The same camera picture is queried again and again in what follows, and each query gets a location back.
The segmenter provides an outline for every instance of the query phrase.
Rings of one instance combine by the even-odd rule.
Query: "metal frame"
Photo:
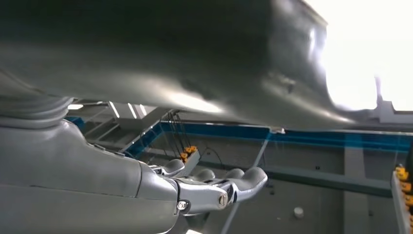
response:
[[[392,194],[394,208],[396,211],[397,224],[399,226],[399,233],[411,234],[410,212],[406,210],[404,195],[400,187],[400,181],[396,176],[396,172],[393,172],[392,176]]]

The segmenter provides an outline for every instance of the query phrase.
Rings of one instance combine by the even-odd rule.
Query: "large gray object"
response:
[[[3,0],[0,92],[337,129],[368,113],[329,99],[325,26],[297,0]]]

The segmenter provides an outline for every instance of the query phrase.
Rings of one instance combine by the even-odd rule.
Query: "robotic hand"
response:
[[[183,216],[222,210],[232,203],[252,198],[267,182],[267,175],[254,167],[245,173],[241,169],[233,169],[223,179],[215,178],[210,169],[183,178],[173,177],[184,169],[179,159],[174,159],[164,167],[150,166],[157,174],[164,176],[179,190],[177,209]]]

